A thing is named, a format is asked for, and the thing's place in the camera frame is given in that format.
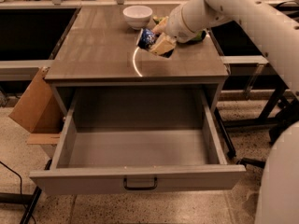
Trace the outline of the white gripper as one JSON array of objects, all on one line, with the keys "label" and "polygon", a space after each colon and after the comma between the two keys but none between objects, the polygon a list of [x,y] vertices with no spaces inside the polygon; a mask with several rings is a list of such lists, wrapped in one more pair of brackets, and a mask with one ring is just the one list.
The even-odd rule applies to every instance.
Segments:
[{"label": "white gripper", "polygon": [[175,7],[168,18],[162,18],[154,26],[152,32],[160,34],[149,52],[157,56],[171,56],[177,42],[186,43],[197,36],[197,32],[191,31],[186,25],[182,15],[183,5]]}]

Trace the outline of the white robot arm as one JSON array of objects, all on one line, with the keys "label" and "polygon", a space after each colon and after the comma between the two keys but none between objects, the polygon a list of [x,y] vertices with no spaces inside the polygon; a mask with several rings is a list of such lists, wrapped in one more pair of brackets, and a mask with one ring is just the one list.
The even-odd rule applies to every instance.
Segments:
[{"label": "white robot arm", "polygon": [[[208,27],[237,22],[292,92],[299,91],[298,22],[263,0],[189,0],[156,28],[185,43]],[[282,132],[263,169],[255,224],[299,224],[299,122]]]}]

